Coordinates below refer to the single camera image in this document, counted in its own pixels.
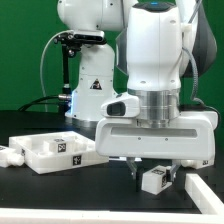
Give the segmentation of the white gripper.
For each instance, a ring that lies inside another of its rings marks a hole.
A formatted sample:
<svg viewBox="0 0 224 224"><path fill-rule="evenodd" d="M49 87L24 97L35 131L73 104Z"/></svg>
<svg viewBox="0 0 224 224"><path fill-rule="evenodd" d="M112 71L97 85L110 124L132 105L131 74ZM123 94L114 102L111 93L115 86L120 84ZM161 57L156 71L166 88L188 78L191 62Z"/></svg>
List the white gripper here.
<svg viewBox="0 0 224 224"><path fill-rule="evenodd" d="M139 192L144 168L132 157L173 160L170 179L174 181L180 160L214 158L217 123L218 115L214 111L183 111L162 128L139 127L133 118L104 118L96 129L96 150L104 156L127 157Z"/></svg>

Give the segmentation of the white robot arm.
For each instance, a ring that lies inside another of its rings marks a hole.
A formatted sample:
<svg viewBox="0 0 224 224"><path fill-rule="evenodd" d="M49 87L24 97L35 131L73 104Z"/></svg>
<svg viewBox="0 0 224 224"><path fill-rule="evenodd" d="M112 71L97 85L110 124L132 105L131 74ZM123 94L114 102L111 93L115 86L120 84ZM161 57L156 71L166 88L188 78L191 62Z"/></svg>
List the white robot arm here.
<svg viewBox="0 0 224 224"><path fill-rule="evenodd" d="M58 0L79 84L67 117L96 126L97 152L123 157L138 188L169 186L180 166L215 158L218 112L198 98L179 103L181 78L197 78L216 57L202 0Z"/></svg>

